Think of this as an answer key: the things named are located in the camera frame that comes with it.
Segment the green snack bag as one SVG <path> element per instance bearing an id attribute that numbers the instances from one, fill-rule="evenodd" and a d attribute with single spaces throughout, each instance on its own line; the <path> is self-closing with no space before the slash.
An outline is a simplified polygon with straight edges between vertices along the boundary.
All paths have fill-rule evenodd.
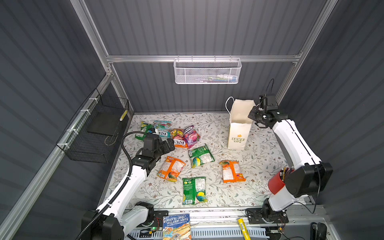
<path id="1" fill-rule="evenodd" d="M 154 126 L 152 124 L 141 122 L 140 131 L 146 134 L 152 134 L 154 132 Z M 142 141 L 145 138 L 144 134 L 135 134 L 137 140 Z"/>
<path id="2" fill-rule="evenodd" d="M 208 202 L 206 178 L 183 178 L 183 205 L 196 205 Z"/>
<path id="3" fill-rule="evenodd" d="M 215 158 L 207 144 L 188 151 L 191 160 L 191 167 L 196 168 L 215 161 Z"/>

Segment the orange Fox's fruit candy bag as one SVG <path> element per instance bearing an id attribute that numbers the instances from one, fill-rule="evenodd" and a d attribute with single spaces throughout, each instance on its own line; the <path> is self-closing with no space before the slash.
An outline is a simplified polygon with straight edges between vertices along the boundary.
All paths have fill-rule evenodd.
<path id="1" fill-rule="evenodd" d="M 170 135 L 176 148 L 188 148 L 183 129 L 173 129 L 171 130 Z"/>

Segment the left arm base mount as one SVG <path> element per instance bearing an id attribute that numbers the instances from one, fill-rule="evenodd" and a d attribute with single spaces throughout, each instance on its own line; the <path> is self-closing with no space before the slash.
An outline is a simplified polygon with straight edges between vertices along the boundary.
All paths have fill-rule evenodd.
<path id="1" fill-rule="evenodd" d="M 130 235 L 133 237 L 152 237 L 162 229 L 163 218 L 168 215 L 168 211 L 154 211 L 154 216 L 149 221 L 138 225 Z"/>

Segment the black device bottom right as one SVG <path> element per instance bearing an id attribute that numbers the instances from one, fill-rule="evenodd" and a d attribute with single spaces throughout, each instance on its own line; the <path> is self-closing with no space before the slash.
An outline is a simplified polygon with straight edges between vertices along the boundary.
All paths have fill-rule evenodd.
<path id="1" fill-rule="evenodd" d="M 326 240 L 327 226 L 323 223 L 311 223 L 310 240 Z"/>

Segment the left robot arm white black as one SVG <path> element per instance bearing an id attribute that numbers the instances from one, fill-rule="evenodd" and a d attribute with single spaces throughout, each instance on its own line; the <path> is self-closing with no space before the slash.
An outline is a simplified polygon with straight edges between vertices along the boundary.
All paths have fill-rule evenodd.
<path id="1" fill-rule="evenodd" d="M 129 169 L 111 195 L 96 210 L 84 214 L 78 240 L 123 240 L 137 226 L 153 220 L 152 204 L 140 202 L 129 212 L 125 210 L 156 163 L 174 151 L 175 144 L 173 139 L 162 140 L 154 133 L 144 134 L 143 144 L 134 158 L 122 147 Z"/>

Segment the orange snack bag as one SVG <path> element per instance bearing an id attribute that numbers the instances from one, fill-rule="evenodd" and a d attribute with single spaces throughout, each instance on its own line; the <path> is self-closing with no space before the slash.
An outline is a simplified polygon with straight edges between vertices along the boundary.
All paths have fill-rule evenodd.
<path id="1" fill-rule="evenodd" d="M 220 165 L 223 168 L 223 183 L 238 183 L 245 182 L 246 178 L 243 175 L 240 163 L 237 161 L 221 161 Z"/>
<path id="2" fill-rule="evenodd" d="M 168 156 L 157 176 L 169 182 L 176 182 L 185 165 L 186 163 L 182 160 Z"/>

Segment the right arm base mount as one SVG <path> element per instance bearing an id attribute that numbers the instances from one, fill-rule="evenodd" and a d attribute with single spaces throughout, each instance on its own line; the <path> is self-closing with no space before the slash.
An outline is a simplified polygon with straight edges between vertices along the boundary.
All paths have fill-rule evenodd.
<path id="1" fill-rule="evenodd" d="M 250 224 L 287 224 L 289 222 L 286 212 L 275 212 L 268 208 L 248 208 L 245 214 Z"/>

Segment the purple Fox's candy bag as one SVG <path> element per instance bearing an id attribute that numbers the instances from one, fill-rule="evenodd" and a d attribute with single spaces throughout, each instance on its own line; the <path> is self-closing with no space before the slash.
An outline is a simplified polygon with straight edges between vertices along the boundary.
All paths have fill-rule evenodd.
<path id="1" fill-rule="evenodd" d="M 184 139 L 188 148 L 193 147 L 200 141 L 201 136 L 197 133 L 195 126 L 191 125 L 184 129 Z"/>

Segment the red pencil cup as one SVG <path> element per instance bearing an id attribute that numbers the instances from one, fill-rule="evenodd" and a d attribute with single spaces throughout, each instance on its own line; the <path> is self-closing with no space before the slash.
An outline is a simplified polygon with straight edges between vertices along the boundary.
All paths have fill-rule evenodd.
<path id="1" fill-rule="evenodd" d="M 285 179 L 293 171 L 294 169 L 292 168 L 284 167 L 276 175 L 274 175 L 268 182 L 270 192 L 276 195 L 286 185 Z"/>

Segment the teal Fox's mint cherry bag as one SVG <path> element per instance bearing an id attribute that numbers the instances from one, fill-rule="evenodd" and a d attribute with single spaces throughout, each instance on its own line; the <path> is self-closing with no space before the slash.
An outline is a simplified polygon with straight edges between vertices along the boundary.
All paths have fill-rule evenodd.
<path id="1" fill-rule="evenodd" d="M 154 121 L 154 128 L 156 134 L 162 138 L 171 137 L 172 122 L 170 121 Z"/>

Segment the yellow marker tube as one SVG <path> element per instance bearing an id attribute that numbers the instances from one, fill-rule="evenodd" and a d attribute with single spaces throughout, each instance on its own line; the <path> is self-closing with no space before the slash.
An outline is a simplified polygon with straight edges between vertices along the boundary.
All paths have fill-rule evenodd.
<path id="1" fill-rule="evenodd" d="M 241 218 L 238 218 L 237 222 L 238 222 L 238 224 L 239 224 L 239 226 L 241 228 L 241 232 L 243 234 L 244 240 L 251 240 L 251 237 L 250 237 L 250 235 L 248 233 L 248 230 L 246 228 L 244 220 L 241 219 Z"/>

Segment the paperback book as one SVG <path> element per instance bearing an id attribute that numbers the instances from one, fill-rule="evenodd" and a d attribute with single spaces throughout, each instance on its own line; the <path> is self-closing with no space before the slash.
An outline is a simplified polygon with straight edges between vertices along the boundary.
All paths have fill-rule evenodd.
<path id="1" fill-rule="evenodd" d="M 190 214 L 163 217 L 163 240 L 191 240 Z"/>

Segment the black pad in basket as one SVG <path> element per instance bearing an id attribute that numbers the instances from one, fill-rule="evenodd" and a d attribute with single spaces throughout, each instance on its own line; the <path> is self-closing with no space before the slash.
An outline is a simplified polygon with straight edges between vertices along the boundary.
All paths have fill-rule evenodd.
<path id="1" fill-rule="evenodd" d="M 115 136 L 118 134 L 122 123 L 120 117 L 119 114 L 97 113 L 87 128 L 87 132 L 107 137 Z"/>

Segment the green snack bag front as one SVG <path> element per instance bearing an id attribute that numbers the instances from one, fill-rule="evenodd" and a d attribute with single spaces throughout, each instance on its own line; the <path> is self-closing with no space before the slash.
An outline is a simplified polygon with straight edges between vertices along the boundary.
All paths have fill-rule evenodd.
<path id="1" fill-rule="evenodd" d="M 196 205 L 208 202 L 206 178 L 183 178 L 183 205 Z"/>

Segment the white paper bag floral print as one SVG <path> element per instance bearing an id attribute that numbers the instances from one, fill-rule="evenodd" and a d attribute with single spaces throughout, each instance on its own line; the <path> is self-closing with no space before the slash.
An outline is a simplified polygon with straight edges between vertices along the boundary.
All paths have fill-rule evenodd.
<path id="1" fill-rule="evenodd" d="M 249 113 L 255 106 L 254 100 L 239 100 L 233 97 L 226 100 L 225 107 L 230 114 L 228 149 L 245 149 L 253 124 L 253 120 L 249 118 Z"/>

